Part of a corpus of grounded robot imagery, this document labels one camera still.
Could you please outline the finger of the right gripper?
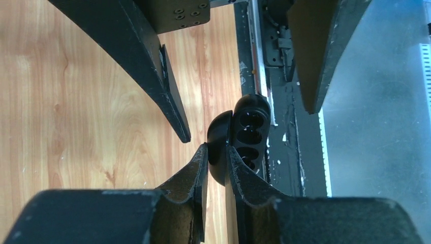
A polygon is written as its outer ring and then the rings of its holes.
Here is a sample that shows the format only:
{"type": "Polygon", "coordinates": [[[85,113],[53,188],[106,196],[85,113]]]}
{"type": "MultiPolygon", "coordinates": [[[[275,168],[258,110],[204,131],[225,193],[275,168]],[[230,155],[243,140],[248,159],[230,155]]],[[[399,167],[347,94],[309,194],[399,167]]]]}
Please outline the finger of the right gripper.
{"type": "Polygon", "coordinates": [[[183,143],[187,116],[165,45],[134,1],[51,1],[105,50],[157,104],[183,143]]]}
{"type": "Polygon", "coordinates": [[[296,1],[287,12],[305,110],[321,110],[336,67],[371,1],[296,1]]]}

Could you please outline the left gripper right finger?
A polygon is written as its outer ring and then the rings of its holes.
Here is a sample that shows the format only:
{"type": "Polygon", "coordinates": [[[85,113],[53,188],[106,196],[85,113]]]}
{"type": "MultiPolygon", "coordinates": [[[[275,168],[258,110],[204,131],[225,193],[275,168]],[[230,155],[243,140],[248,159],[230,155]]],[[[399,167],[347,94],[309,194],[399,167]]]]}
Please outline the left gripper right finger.
{"type": "Polygon", "coordinates": [[[226,149],[229,243],[422,243],[410,216],[386,198],[286,195],[226,149]]]}

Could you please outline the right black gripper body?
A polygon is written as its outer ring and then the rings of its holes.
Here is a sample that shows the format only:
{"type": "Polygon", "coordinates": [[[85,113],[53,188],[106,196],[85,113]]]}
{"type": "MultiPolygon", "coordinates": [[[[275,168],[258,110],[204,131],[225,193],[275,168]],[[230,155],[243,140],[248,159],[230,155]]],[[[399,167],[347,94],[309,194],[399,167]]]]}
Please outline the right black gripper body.
{"type": "Polygon", "coordinates": [[[157,34],[194,27],[210,20],[209,0],[136,0],[157,34]]]}

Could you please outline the black earbud charging case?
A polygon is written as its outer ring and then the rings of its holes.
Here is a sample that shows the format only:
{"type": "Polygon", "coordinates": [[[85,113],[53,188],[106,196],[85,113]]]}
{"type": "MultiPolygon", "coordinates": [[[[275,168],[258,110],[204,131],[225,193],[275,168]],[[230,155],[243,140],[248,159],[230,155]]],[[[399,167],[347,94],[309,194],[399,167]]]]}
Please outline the black earbud charging case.
{"type": "Polygon", "coordinates": [[[270,129],[271,111],[267,99],[258,94],[243,96],[234,110],[219,114],[207,131],[209,170],[217,183],[225,185],[228,146],[257,172],[263,162],[270,129]]]}

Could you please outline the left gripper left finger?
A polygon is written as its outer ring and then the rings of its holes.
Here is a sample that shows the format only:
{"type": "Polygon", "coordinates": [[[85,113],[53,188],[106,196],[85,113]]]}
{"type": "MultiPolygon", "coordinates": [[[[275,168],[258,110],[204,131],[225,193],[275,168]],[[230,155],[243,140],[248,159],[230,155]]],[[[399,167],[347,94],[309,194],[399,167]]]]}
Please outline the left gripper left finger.
{"type": "Polygon", "coordinates": [[[41,191],[5,243],[201,243],[207,182],[204,143],[155,189],[41,191]]]}

